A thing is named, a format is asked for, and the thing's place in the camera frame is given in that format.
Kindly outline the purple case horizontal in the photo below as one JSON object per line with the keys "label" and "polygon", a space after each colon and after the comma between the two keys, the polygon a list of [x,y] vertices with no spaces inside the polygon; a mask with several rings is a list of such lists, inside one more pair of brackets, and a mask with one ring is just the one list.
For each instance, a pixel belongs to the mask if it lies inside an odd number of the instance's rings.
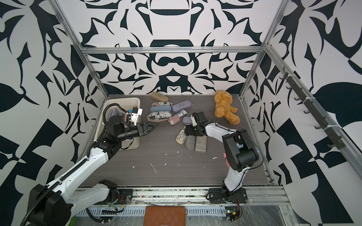
{"label": "purple case horizontal", "polygon": [[193,122],[192,122],[192,119],[191,119],[191,117],[184,117],[183,118],[183,124],[185,124],[185,125],[192,125],[193,124]]}

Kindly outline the grey fabric case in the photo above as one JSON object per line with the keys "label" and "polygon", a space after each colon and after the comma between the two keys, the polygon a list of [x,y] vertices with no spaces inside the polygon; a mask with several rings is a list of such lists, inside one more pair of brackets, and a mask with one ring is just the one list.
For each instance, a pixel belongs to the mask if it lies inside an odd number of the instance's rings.
{"label": "grey fabric case", "polygon": [[196,137],[195,136],[187,136],[186,137],[186,149],[188,150],[194,150],[196,145]]}

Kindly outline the map print glasses case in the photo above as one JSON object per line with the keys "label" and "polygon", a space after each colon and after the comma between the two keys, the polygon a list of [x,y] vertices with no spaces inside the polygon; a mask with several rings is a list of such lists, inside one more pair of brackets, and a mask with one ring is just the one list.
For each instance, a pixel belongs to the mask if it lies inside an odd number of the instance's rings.
{"label": "map print glasses case", "polygon": [[186,142],[185,129],[186,129],[186,126],[183,127],[183,129],[179,132],[179,134],[176,137],[176,142],[180,145],[182,145]]}

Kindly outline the cream plastic storage box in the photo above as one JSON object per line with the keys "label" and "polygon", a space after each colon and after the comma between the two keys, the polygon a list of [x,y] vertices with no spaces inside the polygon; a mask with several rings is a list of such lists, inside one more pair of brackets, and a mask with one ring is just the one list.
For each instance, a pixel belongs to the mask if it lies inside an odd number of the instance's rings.
{"label": "cream plastic storage box", "polygon": [[116,98],[105,102],[93,141],[107,136],[112,140],[120,138],[120,134],[137,129],[141,123],[142,109],[139,98]]}

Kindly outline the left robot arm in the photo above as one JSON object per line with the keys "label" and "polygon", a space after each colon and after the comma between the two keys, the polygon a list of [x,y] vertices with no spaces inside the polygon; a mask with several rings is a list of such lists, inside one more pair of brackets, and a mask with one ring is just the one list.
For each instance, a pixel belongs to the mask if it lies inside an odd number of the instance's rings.
{"label": "left robot arm", "polygon": [[22,226],[66,226],[71,218],[83,209],[98,202],[114,202],[116,184],[101,181],[96,186],[74,196],[74,191],[100,166],[122,149],[122,142],[150,134],[157,123],[143,121],[130,126],[116,115],[104,120],[100,137],[92,145],[89,154],[67,172],[43,186],[38,184],[29,195],[27,214]]}

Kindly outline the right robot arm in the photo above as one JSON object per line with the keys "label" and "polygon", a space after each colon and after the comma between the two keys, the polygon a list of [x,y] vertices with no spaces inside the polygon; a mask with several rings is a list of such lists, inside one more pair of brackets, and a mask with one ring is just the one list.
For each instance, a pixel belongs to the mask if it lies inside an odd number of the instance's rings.
{"label": "right robot arm", "polygon": [[209,121],[203,112],[193,113],[192,124],[185,129],[186,136],[212,137],[222,142],[229,171],[222,183],[222,193],[230,196],[242,188],[242,182],[250,170],[258,168],[259,148],[246,130],[234,130]]}

